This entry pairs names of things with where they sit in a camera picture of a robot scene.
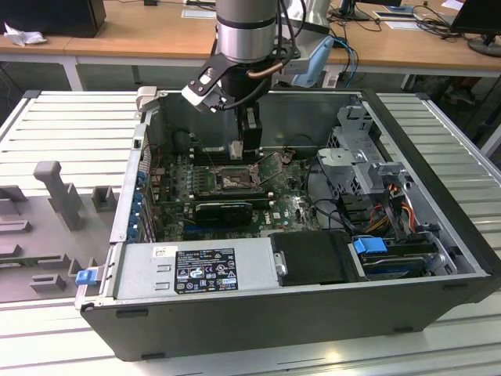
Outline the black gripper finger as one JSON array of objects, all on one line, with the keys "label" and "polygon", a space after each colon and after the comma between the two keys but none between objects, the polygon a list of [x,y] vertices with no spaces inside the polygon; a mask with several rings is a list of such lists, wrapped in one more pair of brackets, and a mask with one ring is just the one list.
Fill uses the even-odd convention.
[{"label": "black gripper finger", "polygon": [[257,150],[261,146],[262,123],[259,118],[254,120],[243,117],[239,123],[239,138],[245,152]]}]

